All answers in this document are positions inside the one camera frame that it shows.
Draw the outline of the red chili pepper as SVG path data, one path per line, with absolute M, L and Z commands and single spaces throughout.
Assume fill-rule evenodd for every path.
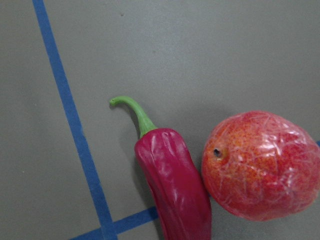
M 134 152 L 154 199 L 164 238 L 211 239 L 209 195 L 182 136 L 173 129 L 156 127 L 128 96 L 114 97 L 110 104 L 126 104 L 137 117 L 140 139 Z

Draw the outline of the red pomegranate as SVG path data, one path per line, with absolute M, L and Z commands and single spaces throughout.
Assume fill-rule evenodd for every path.
M 225 210 L 251 221 L 307 209 L 320 192 L 320 148 L 301 127 L 276 114 L 249 111 L 211 131 L 201 173 Z

